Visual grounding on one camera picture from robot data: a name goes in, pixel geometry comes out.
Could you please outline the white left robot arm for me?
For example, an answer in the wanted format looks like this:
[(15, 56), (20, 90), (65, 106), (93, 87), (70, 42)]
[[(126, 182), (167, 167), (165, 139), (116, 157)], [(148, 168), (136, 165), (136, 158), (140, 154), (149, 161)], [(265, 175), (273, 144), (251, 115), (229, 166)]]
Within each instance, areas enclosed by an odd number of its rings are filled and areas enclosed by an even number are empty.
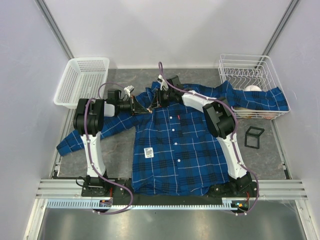
[(81, 185), (83, 197), (104, 197), (113, 187), (111, 183), (103, 180), (108, 178), (101, 150), (104, 117), (116, 117), (122, 112), (129, 113), (130, 116), (152, 113), (151, 109), (142, 106), (131, 94), (133, 90), (133, 86), (124, 89), (127, 99), (121, 97), (121, 90), (111, 88), (107, 91), (106, 99), (90, 101), (87, 98), (81, 98), (78, 101), (73, 127), (78, 131), (84, 144), (87, 162), (87, 174)]

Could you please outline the blue plaid shirt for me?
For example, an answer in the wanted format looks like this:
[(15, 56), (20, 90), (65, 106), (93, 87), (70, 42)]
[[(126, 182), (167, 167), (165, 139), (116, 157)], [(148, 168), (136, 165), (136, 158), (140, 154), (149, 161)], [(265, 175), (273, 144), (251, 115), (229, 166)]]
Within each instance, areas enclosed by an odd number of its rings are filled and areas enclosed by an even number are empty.
[[(211, 97), (225, 97), (232, 107), (263, 111), (288, 111), (279, 87), (241, 91), (225, 81), (215, 88), (185, 83), (184, 88)], [(133, 116), (121, 112), (104, 117), (101, 139), (135, 127), (132, 188), (144, 195), (203, 196), (209, 187), (229, 181), (228, 167), (218, 140), (206, 126), (205, 115), (177, 102), (156, 108), (152, 114)], [(84, 148), (77, 130), (56, 147), (61, 156)]]

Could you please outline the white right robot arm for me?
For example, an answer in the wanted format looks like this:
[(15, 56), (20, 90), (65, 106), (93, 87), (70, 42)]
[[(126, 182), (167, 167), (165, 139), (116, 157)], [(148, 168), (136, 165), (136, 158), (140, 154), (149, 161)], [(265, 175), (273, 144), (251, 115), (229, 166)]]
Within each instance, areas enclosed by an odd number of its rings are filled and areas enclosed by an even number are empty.
[(252, 177), (245, 166), (237, 141), (238, 122), (226, 98), (202, 95), (194, 90), (186, 90), (175, 76), (166, 80), (157, 77), (160, 87), (149, 109), (167, 107), (177, 102), (204, 114), (209, 133), (217, 138), (224, 154), (229, 176), (229, 191), (235, 197), (242, 196), (251, 186)]

